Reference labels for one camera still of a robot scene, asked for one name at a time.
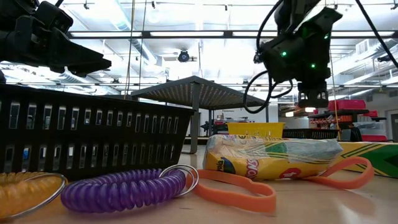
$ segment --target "orange silicone strap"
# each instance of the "orange silicone strap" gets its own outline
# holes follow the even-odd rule
[[[194,188],[194,192],[200,197],[220,203],[222,205],[234,206],[252,212],[274,212],[276,208],[276,192],[267,184],[253,182],[252,180],[234,174],[220,171],[198,170],[201,179],[218,180],[224,183],[237,185],[248,189],[260,196],[250,196],[236,192],[212,189],[200,183]],[[187,187],[192,185],[192,178],[187,176]]]
[[[332,175],[339,170],[342,170],[348,166],[355,164],[366,165],[366,169],[363,171],[362,174],[359,174],[357,178],[354,178],[353,180],[335,180],[332,178],[328,178],[329,175]],[[349,157],[331,166],[329,169],[327,169],[323,174],[319,176],[306,177],[303,179],[316,182],[318,184],[335,187],[337,189],[358,189],[367,184],[373,178],[373,176],[374,176],[374,169],[369,160],[363,157]]]

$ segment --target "yellow bin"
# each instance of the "yellow bin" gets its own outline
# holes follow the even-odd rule
[[[227,123],[229,134],[281,138],[285,123]]]

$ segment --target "coiled keychain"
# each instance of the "coiled keychain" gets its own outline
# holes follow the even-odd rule
[[[194,183],[185,192],[185,170]],[[85,213],[104,213],[155,205],[183,196],[198,184],[198,171],[189,165],[177,164],[165,170],[130,170],[81,180],[68,185],[61,201],[68,209]]]
[[[67,184],[61,174],[0,174],[0,222],[26,215],[55,199]]]

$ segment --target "black basket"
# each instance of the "black basket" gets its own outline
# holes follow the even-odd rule
[[[70,180],[178,162],[193,110],[0,85],[0,172]]]
[[[283,138],[297,138],[297,139],[335,139],[337,138],[338,130],[332,129],[284,129]]]

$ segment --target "purple coiled wrist keychain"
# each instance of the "purple coiled wrist keychain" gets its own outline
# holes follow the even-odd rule
[[[177,164],[165,170],[130,170],[81,180],[66,186],[61,194],[65,207],[76,212],[104,213],[155,205],[189,193],[198,184],[198,171],[189,165]],[[185,192],[185,170],[194,184]]]

